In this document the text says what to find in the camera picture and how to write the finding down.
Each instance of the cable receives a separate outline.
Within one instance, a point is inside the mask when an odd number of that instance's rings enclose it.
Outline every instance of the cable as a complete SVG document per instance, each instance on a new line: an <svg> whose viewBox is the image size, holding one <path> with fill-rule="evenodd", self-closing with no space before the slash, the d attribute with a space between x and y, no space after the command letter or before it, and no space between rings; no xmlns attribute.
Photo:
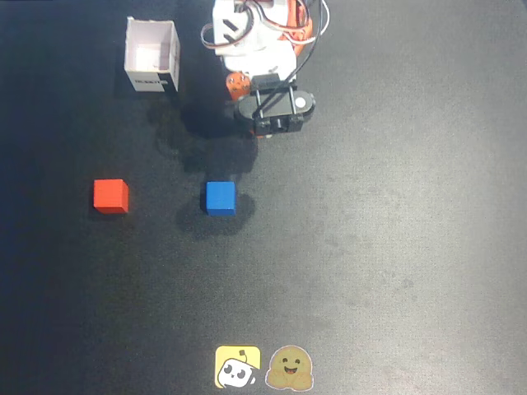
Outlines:
<svg viewBox="0 0 527 395"><path fill-rule="evenodd" d="M235 39L234 41L231 41L229 43L224 44L214 44L209 41L205 40L205 33L207 33L209 30L214 28L214 25L212 23L207 23L202 29L201 29L201 42L207 49L221 49L221 48L229 48L232 47L241 41L245 40L245 38L249 35L249 33L252 31L254 27L254 13L253 10L250 9L250 7L246 7L245 11L247 12L247 15L249 17L249 24L247 29L245 29L245 32L243 35L241 35L238 39Z"/></svg>
<svg viewBox="0 0 527 395"><path fill-rule="evenodd" d="M287 84L289 84L289 81L305 66L305 64L307 63L308 60L310 60L311 56L313 55L313 52L315 51L315 47L317 45L317 43L319 42L319 38L320 38L320 32L322 31L322 12L323 12L323 6L322 6L322 2L323 0L319 0L319 15L320 15L320 20L319 20L319 27L317 28L317 32L316 32L316 36L315 36L315 41L313 41L313 45L311 46L310 48L310 52L307 54L307 56L305 57L305 59L302 61L302 63L300 64L300 66L298 66L295 70L292 71L291 74L289 74L289 76L287 76L287 78L285 80L283 80L282 82L280 82L280 84L278 84L278 86L276 88L274 88L271 93L269 94L269 96L267 96L267 99L265 99L257 108L256 110L253 112L253 119L256 115L259 114L259 112L267 105L269 104L269 102L274 99L274 97L277 95L277 93L283 89L285 86L287 86Z"/></svg>
<svg viewBox="0 0 527 395"><path fill-rule="evenodd" d="M330 15L330 12L329 12L329 7L328 7L328 3L326 2L326 0L322 0L322 4L324 5L324 8L325 8L325 11L326 11L326 23L324 25L324 28L322 29L322 31L320 32L320 35L324 35L324 33L326 32L326 30L328 29L329 27L329 21L330 21L330 18L331 18L331 15ZM293 39L291 37L291 35L287 32L284 32L284 35L286 36L286 38L293 44L297 44L297 45L306 45L306 44L310 44L312 42L315 41L315 37L310 37L309 39Z"/></svg>
<svg viewBox="0 0 527 395"><path fill-rule="evenodd" d="M253 4L256 9L258 10L258 13L260 15L260 19L262 20L262 22L271 27L272 29L275 29L275 30L280 30L280 31L302 31L303 29L305 29L309 23L310 23L310 9L306 6L304 0L291 0L291 1L296 1L297 3L299 3L301 5L301 7L304 9L304 22L302 23L302 25L300 26L285 26L285 25L280 25L279 23L275 22L275 21L272 21L270 20L267 15L265 15L265 10L264 8L262 7L262 5L257 2L256 0L245 0L245 2L250 2L251 4Z"/></svg>

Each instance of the yellow logo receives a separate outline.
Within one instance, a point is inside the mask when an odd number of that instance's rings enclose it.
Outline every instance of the yellow logo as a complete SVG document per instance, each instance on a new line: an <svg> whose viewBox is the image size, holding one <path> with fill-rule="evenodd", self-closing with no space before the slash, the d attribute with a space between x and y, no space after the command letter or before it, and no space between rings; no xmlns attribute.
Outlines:
<svg viewBox="0 0 527 395"><path fill-rule="evenodd" d="M218 388L243 388L254 384L261 353L255 346L221 346L216 350L214 382Z"/></svg>

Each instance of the black table surface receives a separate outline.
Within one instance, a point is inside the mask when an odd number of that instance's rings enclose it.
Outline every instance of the black table surface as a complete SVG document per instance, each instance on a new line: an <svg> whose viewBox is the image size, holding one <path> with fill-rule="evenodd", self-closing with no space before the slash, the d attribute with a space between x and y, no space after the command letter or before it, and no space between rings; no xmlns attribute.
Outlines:
<svg viewBox="0 0 527 395"><path fill-rule="evenodd" d="M315 115L261 141L222 115L212 5L0 2L0 393L229 393L222 345L279 393L294 344L314 395L526 394L525 4L329 0ZM178 100L131 91L127 16L175 21ZM128 215L90 209L102 178Z"/></svg>

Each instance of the sticker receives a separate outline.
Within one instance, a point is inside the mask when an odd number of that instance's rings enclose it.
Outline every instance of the sticker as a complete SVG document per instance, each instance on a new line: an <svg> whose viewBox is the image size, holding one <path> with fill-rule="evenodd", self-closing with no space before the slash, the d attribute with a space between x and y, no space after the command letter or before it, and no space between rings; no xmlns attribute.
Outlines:
<svg viewBox="0 0 527 395"><path fill-rule="evenodd" d="M216 350L214 381L218 388L243 388L254 384L261 367L258 347L221 346Z"/></svg>
<svg viewBox="0 0 527 395"><path fill-rule="evenodd" d="M296 392L313 388L313 362L303 348L285 346L277 350L269 362L265 383L274 389Z"/></svg>

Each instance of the white box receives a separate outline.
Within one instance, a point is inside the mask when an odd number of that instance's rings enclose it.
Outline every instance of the white box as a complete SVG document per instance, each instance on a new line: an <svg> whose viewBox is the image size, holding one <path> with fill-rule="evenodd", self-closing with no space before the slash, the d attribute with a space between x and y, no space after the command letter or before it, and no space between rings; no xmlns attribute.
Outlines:
<svg viewBox="0 0 527 395"><path fill-rule="evenodd" d="M128 17L124 71L139 92L176 92L180 84L180 39L173 21Z"/></svg>

